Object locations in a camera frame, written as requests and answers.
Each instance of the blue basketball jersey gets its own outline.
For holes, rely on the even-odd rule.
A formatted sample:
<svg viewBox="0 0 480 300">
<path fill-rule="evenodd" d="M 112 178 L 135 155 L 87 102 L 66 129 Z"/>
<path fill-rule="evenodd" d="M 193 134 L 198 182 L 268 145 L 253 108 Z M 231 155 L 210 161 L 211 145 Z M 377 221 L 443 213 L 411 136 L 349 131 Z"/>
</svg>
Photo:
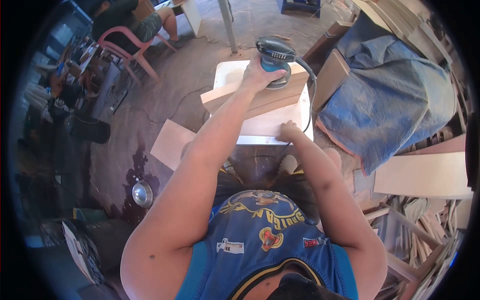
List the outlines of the blue basketball jersey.
<svg viewBox="0 0 480 300">
<path fill-rule="evenodd" d="M 334 245 L 288 197 L 239 192 L 220 206 L 192 260 L 177 299 L 242 299 L 288 264 L 318 285 L 356 300 L 347 254 Z"/>
</svg>

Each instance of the orbital sander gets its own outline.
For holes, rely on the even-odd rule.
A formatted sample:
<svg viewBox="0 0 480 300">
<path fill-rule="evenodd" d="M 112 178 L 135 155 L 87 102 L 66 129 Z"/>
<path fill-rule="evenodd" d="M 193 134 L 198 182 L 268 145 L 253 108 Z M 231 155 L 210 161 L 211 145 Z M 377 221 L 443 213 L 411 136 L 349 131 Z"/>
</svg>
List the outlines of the orbital sander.
<svg viewBox="0 0 480 300">
<path fill-rule="evenodd" d="M 297 52 L 287 41 L 274 36 L 261 36 L 257 39 L 255 45 L 260 54 L 262 55 L 260 64 L 265 71 L 287 71 L 287 74 L 285 74 L 285 76 L 280 79 L 274 80 L 269 85 L 267 85 L 267 89 L 276 90 L 288 84 L 288 81 L 290 80 L 290 77 L 292 75 L 292 69 L 288 65 L 289 62 L 296 62 L 297 64 L 302 66 L 310 75 L 310 78 L 313 81 L 313 95 L 312 99 L 310 100 L 310 117 L 308 119 L 307 127 L 305 127 L 303 132 L 307 131 L 308 127 L 310 126 L 310 122 L 312 121 L 312 104 L 313 99 L 315 99 L 315 93 L 317 92 L 317 76 L 315 76 L 312 69 L 307 65 L 307 63 L 297 56 Z"/>
</svg>

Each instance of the green bucket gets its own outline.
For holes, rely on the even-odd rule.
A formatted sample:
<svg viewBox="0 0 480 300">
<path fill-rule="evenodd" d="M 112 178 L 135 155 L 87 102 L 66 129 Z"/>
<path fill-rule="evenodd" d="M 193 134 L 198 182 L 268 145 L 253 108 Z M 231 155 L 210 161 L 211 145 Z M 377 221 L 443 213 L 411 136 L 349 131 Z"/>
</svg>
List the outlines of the green bucket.
<svg viewBox="0 0 480 300">
<path fill-rule="evenodd" d="M 85 223 L 96 223 L 108 219 L 103 210 L 89 208 L 74 208 L 73 218 L 84 221 Z"/>
</svg>

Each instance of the metal bowl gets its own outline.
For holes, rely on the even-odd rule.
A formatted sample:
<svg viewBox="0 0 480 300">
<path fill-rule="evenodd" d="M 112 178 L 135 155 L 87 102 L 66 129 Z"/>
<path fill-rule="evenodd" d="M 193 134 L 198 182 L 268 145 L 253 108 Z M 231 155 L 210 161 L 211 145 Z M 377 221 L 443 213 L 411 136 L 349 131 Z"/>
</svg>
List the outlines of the metal bowl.
<svg viewBox="0 0 480 300">
<path fill-rule="evenodd" d="M 143 180 L 137 182 L 132 188 L 132 196 L 135 203 L 144 208 L 152 206 L 153 192 L 148 183 Z"/>
</svg>

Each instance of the gray shorts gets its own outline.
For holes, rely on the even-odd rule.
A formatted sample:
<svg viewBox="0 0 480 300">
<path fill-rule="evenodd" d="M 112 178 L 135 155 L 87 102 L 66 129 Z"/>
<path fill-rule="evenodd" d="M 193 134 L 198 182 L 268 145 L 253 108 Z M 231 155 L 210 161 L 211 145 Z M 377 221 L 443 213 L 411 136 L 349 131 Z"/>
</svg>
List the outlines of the gray shorts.
<svg viewBox="0 0 480 300">
<path fill-rule="evenodd" d="M 154 12 L 138 24 L 134 34 L 145 43 L 154 38 L 160 28 L 162 28 L 162 18 Z"/>
</svg>

